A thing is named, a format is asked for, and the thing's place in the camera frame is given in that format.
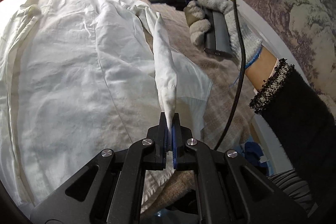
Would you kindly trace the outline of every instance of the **blue cloth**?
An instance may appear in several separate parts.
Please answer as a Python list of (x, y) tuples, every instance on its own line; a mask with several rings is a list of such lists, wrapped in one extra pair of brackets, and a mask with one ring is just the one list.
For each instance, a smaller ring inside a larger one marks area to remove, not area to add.
[(261, 150), (259, 144), (256, 142), (246, 142), (245, 143), (245, 158), (253, 166), (260, 166), (267, 168), (267, 163), (260, 163), (260, 157), (263, 156), (263, 151)]

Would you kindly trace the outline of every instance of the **black gripper frame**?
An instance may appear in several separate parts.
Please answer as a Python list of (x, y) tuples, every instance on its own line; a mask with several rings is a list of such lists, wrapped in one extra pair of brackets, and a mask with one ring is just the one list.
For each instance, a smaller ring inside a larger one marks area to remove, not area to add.
[[(211, 150), (201, 141), (188, 145), (192, 133), (180, 125), (177, 113), (172, 131), (176, 170), (194, 171), (199, 223), (306, 223), (303, 208), (241, 155)], [(31, 222), (139, 223), (145, 172), (166, 165), (169, 138), (164, 113), (146, 138), (152, 141), (100, 152), (34, 208)]]

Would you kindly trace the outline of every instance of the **gloved hand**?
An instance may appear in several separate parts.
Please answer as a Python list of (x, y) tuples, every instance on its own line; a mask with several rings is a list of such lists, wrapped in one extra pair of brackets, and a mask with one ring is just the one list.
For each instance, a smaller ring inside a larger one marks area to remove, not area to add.
[[(205, 19), (205, 13), (200, 6), (216, 10), (224, 14), (227, 29), (230, 35), (230, 47), (235, 54), (235, 63), (241, 63), (241, 49), (238, 40), (233, 2), (230, 0), (197, 0), (189, 2), (184, 8), (185, 18), (189, 26), (190, 40), (196, 47), (203, 46), (204, 34), (211, 28), (210, 22)], [(238, 12), (241, 35), (245, 46), (246, 68), (248, 68), (261, 52), (261, 38), (256, 36), (248, 27), (243, 17)]]

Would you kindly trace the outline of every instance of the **metal screw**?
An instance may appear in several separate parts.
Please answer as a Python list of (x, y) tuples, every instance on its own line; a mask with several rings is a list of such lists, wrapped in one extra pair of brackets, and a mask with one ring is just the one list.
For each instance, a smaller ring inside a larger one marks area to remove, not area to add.
[(187, 144), (188, 144), (188, 145), (196, 145), (196, 144), (197, 144), (197, 140), (196, 140), (196, 139), (193, 139), (193, 138), (188, 139), (188, 140), (187, 140)]
[(235, 158), (235, 157), (237, 157), (237, 155), (238, 155), (238, 153), (237, 153), (236, 150), (228, 150), (228, 151), (226, 152), (226, 154), (227, 154), (227, 156), (228, 156), (229, 158)]
[(142, 144), (143, 145), (151, 145), (153, 143), (153, 141), (151, 139), (144, 139), (142, 140)]
[(109, 157), (111, 156), (113, 153), (113, 151), (111, 149), (104, 149), (102, 152), (101, 152), (101, 155), (103, 157)]

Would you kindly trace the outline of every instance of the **white cloth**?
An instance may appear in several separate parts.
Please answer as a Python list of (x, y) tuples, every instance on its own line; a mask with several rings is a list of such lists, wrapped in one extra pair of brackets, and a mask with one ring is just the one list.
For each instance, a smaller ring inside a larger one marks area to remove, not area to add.
[[(170, 48), (146, 3), (4, 0), (0, 14), (0, 179), (18, 206), (37, 205), (102, 149), (144, 138), (161, 111), (171, 124), (175, 105), (199, 137), (211, 81)], [(142, 211), (173, 172), (168, 159), (146, 172)]]

